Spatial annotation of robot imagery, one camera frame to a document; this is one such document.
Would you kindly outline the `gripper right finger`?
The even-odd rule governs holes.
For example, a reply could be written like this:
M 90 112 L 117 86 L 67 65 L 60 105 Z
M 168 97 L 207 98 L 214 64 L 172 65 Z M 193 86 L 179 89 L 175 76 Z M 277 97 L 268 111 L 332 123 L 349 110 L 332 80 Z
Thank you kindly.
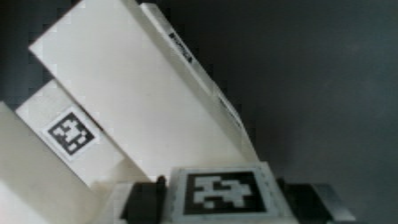
M 287 183 L 282 178 L 277 184 L 298 224 L 358 224 L 328 184 Z

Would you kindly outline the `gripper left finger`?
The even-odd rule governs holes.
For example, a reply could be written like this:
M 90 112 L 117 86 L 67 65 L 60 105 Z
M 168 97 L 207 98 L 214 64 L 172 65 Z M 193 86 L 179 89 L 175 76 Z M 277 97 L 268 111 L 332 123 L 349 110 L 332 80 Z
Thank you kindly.
M 159 224 L 165 201 L 165 176 L 133 184 L 118 219 L 126 224 Z

